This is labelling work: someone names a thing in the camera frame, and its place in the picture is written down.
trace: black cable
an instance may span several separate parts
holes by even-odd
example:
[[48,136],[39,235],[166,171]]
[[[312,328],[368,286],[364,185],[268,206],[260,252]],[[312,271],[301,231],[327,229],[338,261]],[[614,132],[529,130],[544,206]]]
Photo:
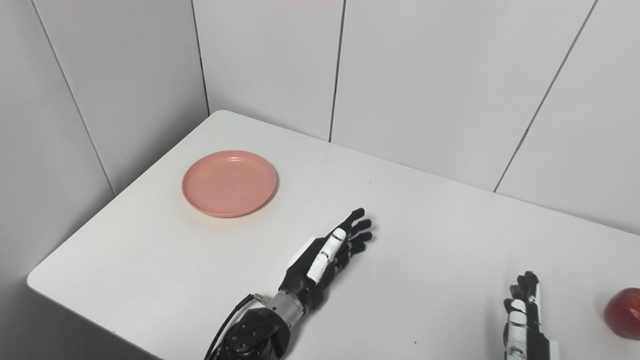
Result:
[[227,324],[229,324],[229,321],[231,321],[231,319],[233,319],[233,317],[236,315],[236,313],[238,311],[240,311],[240,309],[242,309],[244,306],[249,304],[251,302],[251,300],[253,300],[253,299],[255,299],[255,296],[253,296],[253,294],[247,295],[242,301],[240,301],[238,303],[238,305],[236,305],[234,310],[231,311],[229,316],[227,316],[227,319],[225,320],[225,322],[222,323],[222,326],[218,330],[218,333],[216,334],[216,337],[213,338],[213,341],[211,342],[211,345],[209,345],[209,349],[207,350],[207,354],[204,355],[204,360],[211,360],[211,356],[213,355],[213,349],[216,346],[216,343],[218,342],[218,339],[220,338],[220,335],[222,335],[222,332],[227,327]]

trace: gray wall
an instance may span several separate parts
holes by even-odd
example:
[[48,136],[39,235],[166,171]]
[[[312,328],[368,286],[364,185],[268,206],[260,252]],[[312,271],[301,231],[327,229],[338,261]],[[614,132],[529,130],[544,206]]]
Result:
[[[60,11],[48,8],[43,16],[54,29],[51,39],[61,39],[57,49],[56,44],[51,47],[31,1],[0,0],[3,360],[148,357],[34,294],[25,278],[113,198],[109,179],[116,191],[126,187],[207,116],[189,2],[154,1],[142,7],[113,1],[100,6],[102,15],[96,9],[103,2],[84,3],[94,8],[47,3]],[[121,11],[105,9],[110,6]],[[68,13],[84,22],[63,16]],[[155,26],[132,25],[136,19],[145,21],[148,13],[157,18]],[[168,19],[169,29],[155,30]],[[122,27],[127,36],[105,35]],[[72,28],[75,35],[60,28]],[[172,32],[170,40],[167,31]],[[71,74],[71,89],[56,53]]]

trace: robotic hand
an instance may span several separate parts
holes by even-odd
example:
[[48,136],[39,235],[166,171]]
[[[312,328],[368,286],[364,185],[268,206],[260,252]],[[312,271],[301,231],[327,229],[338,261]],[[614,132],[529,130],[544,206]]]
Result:
[[363,252],[371,240],[371,220],[354,222],[365,211],[354,210],[324,238],[316,238],[287,269],[278,293],[265,307],[247,310],[214,348],[232,315],[256,295],[248,295],[229,315],[207,351],[205,360],[278,360],[286,352],[291,328],[302,316],[317,309],[324,290],[352,255]]
[[518,276],[509,288],[512,299],[504,300],[509,320],[504,326],[505,360],[559,360],[556,341],[542,332],[540,282],[531,271]]

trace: white table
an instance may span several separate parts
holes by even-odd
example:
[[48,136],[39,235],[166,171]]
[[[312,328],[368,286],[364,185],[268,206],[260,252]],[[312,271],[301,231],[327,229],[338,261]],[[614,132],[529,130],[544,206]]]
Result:
[[[182,198],[187,168],[225,149],[255,152],[276,168],[267,206],[219,219]],[[28,283],[161,359],[200,360],[241,298],[273,295],[303,242],[360,206],[375,238],[301,323],[289,359],[502,359],[502,299],[525,270],[542,280],[545,332],[563,360],[640,357],[640,341],[615,336],[601,316],[617,291],[640,286],[638,236],[227,111],[124,190]]]

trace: pink plate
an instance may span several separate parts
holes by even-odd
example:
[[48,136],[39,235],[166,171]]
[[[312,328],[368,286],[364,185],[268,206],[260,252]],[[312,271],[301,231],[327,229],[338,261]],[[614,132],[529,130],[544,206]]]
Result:
[[232,218],[261,207],[276,188],[276,172],[264,158],[248,151],[214,152],[184,174],[185,199],[205,214]]

